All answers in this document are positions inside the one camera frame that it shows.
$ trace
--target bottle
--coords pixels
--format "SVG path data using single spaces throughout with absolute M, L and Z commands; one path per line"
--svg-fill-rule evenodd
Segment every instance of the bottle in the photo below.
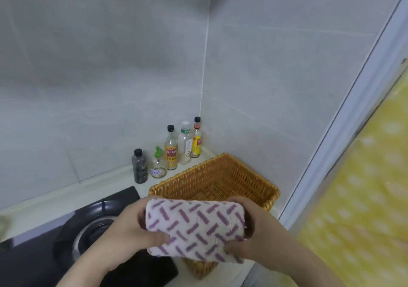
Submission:
M 173 125 L 168 125 L 167 131 L 169 132 L 169 135 L 164 142 L 167 170 L 174 170 L 177 167 L 177 137 L 174 136 Z
M 143 184 L 147 181 L 147 160 L 140 148 L 135 149 L 135 155 L 132 157 L 133 174 L 135 182 Z
M 194 134 L 193 134 L 193 148 L 191 149 L 191 157 L 198 158 L 201 153 L 201 136 L 200 131 L 200 117 L 194 117 Z
M 193 147 L 193 136 L 190 134 L 190 122 L 183 121 L 181 133 L 178 137 L 178 161 L 181 164 L 191 162 L 191 148 Z
M 153 158 L 152 168 L 150 169 L 151 176 L 153 176 L 154 178 L 162 178 L 166 176 L 166 167 L 166 161 L 164 161 L 163 159 L 163 150 L 159 146 L 157 146 Z

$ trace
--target red label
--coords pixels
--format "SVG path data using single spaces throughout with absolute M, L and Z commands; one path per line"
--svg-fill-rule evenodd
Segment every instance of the red label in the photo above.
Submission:
M 176 156 L 176 149 L 175 149 L 175 148 L 168 148 L 168 149 L 167 149 L 167 156 L 168 156 L 168 157 L 174 157 L 174 156 Z

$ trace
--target wicker basket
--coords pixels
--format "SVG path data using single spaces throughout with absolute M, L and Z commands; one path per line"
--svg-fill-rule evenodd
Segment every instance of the wicker basket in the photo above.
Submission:
M 223 201 L 233 196 L 244 196 L 265 211 L 270 211 L 280 192 L 277 186 L 255 174 L 230 154 L 223 153 L 152 186 L 149 195 L 200 201 Z M 199 279 L 210 274 L 218 264 L 187 258 L 184 258 L 184 262 Z

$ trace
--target left hand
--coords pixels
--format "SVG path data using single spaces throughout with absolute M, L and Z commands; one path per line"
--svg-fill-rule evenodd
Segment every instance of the left hand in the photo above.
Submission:
M 146 231 L 146 205 L 150 196 L 128 205 L 104 234 L 85 252 L 105 272 L 114 270 L 139 250 L 160 246 L 170 240 L 163 232 Z

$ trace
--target gas stove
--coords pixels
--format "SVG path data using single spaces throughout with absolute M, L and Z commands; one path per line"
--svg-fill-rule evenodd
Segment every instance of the gas stove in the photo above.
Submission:
M 123 209 L 139 200 L 129 187 L 0 243 L 0 285 L 54 287 Z M 141 250 L 109 272 L 103 287 L 163 287 L 178 275 L 170 257 Z

